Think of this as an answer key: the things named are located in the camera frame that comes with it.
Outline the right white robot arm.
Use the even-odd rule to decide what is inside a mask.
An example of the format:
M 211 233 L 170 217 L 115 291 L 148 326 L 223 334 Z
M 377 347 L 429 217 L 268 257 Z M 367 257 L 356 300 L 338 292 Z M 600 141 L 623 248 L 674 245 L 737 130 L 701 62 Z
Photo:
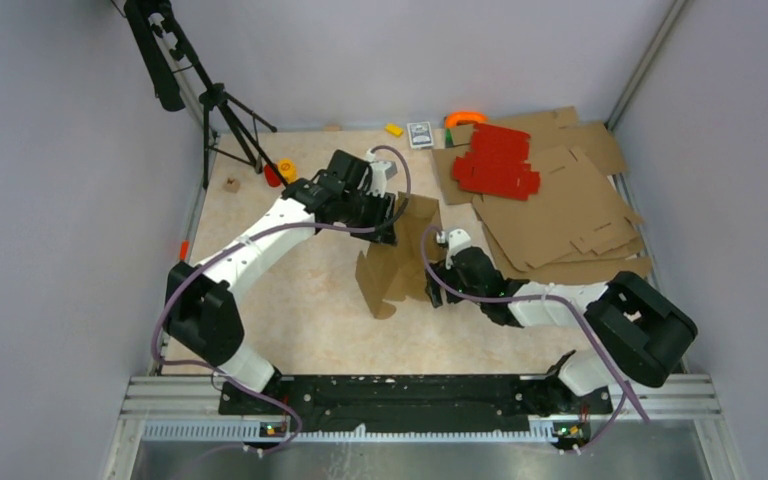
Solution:
M 698 336 L 688 315 L 631 271 L 586 285 L 517 280 L 504 277 L 478 247 L 424 267 L 434 307 L 467 300 L 499 326 L 582 331 L 589 348 L 564 354 L 546 374 L 547 400 L 560 412 L 609 385 L 663 386 Z

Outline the brown cardboard box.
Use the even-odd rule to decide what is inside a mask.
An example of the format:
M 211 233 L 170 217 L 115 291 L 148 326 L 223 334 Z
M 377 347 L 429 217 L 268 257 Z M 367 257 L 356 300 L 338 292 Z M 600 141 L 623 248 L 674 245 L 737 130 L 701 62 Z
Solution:
M 430 301 L 422 257 L 432 263 L 445 258 L 435 240 L 423 238 L 428 226 L 442 226 L 439 201 L 417 194 L 398 195 L 398 204 L 407 202 L 404 214 L 394 225 L 397 244 L 372 244 L 356 260 L 355 279 L 373 318 L 385 320 L 407 299 Z

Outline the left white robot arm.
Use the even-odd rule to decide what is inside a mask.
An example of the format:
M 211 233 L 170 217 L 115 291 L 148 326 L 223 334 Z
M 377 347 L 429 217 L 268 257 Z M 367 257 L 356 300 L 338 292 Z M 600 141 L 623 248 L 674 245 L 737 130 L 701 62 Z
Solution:
M 377 158 L 380 150 L 373 147 L 363 158 L 336 150 L 312 178 L 288 184 L 224 249 L 196 265 L 181 261 L 168 274 L 161 329 L 202 364 L 244 386 L 243 401 L 257 413 L 279 404 L 280 373 L 246 344 L 239 305 L 279 259 L 323 229 L 395 244 L 394 224 L 406 207 L 387 183 L 407 164 L 402 156 Z

